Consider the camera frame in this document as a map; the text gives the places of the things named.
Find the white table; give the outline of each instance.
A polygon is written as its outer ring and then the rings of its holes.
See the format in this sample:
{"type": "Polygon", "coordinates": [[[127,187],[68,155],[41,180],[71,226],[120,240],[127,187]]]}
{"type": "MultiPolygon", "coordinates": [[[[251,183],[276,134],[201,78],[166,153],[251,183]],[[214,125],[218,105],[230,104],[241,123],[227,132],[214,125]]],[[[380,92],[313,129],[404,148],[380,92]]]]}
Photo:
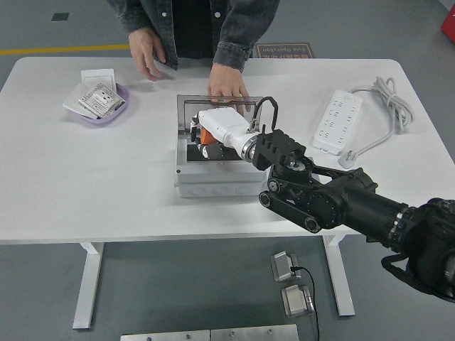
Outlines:
{"type": "MultiPolygon", "coordinates": [[[[105,242],[309,236],[264,209],[256,197],[182,199],[173,187],[177,94],[205,94],[207,60],[182,60],[149,82],[131,58],[24,58],[0,93],[0,243],[81,243],[87,261],[74,328],[89,328],[105,242]],[[62,107],[80,71],[114,68],[130,91],[115,120],[97,126],[62,107]]],[[[308,147],[320,166],[337,158],[311,147],[333,91],[394,77],[415,110],[406,134],[362,155],[357,167],[377,193],[421,205],[455,197],[455,165],[400,65],[392,60],[250,60],[243,77],[252,96],[273,96],[277,128],[308,147]]],[[[353,135],[359,149],[387,132],[384,108],[362,94],[353,135]]],[[[322,231],[340,315],[354,315],[338,243],[353,230],[322,231]]]]}

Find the white power cord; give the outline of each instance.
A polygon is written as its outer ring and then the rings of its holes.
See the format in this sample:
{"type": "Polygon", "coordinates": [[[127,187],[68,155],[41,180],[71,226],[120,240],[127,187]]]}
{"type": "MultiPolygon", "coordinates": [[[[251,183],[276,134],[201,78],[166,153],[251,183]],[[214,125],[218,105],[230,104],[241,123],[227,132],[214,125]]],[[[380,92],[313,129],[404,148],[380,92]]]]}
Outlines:
{"type": "Polygon", "coordinates": [[[412,108],[406,101],[397,96],[397,89],[393,78],[389,78],[384,82],[382,78],[376,77],[376,82],[373,83],[372,87],[355,87],[350,91],[350,93],[353,94],[359,91],[371,91],[377,93],[380,96],[382,103],[384,103],[390,113],[390,131],[384,137],[378,139],[375,142],[372,142],[357,152],[349,151],[343,154],[338,159],[338,163],[340,163],[346,169],[352,168],[355,164],[355,160],[360,155],[388,140],[395,130],[395,122],[397,122],[400,131],[403,131],[405,129],[405,126],[410,124],[413,120],[412,108]]]}

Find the white power strip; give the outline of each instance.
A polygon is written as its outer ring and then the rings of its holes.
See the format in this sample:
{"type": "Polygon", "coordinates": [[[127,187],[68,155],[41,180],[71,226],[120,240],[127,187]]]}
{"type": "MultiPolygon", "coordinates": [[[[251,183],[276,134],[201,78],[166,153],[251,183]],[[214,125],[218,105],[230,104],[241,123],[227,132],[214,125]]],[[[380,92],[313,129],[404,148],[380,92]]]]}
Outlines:
{"type": "Polygon", "coordinates": [[[324,153],[340,155],[348,143],[362,97],[343,90],[335,90],[319,122],[312,145],[324,153]]]}

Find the robotic arm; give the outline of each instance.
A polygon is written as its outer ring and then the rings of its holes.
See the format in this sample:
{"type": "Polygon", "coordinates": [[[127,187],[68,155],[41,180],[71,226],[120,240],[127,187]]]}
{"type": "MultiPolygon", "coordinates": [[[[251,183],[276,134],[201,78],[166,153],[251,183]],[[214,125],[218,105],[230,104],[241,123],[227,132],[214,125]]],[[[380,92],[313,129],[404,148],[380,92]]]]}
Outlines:
{"type": "Polygon", "coordinates": [[[382,266],[411,287],[455,303],[455,200],[431,199],[418,208],[398,203],[375,193],[378,186],[362,168],[344,171],[316,166],[305,157],[306,148],[275,129],[255,131],[232,109],[200,112],[198,123],[224,147],[261,171],[270,169],[268,190],[259,194],[267,209],[304,229],[317,233],[344,224],[367,238],[391,248],[396,254],[382,266]],[[320,183],[312,175],[332,180],[320,183]],[[406,269],[395,265],[408,259],[406,269]]]}

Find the plug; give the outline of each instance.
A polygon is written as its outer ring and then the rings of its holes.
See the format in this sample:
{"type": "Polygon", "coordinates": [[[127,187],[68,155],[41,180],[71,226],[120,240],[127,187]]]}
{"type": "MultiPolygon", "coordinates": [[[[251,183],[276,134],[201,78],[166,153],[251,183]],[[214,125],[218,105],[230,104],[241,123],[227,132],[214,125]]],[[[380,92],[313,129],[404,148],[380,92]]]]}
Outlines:
{"type": "Polygon", "coordinates": [[[355,165],[355,154],[351,157],[353,151],[344,153],[339,159],[338,163],[342,165],[345,169],[351,169],[355,165]]]}

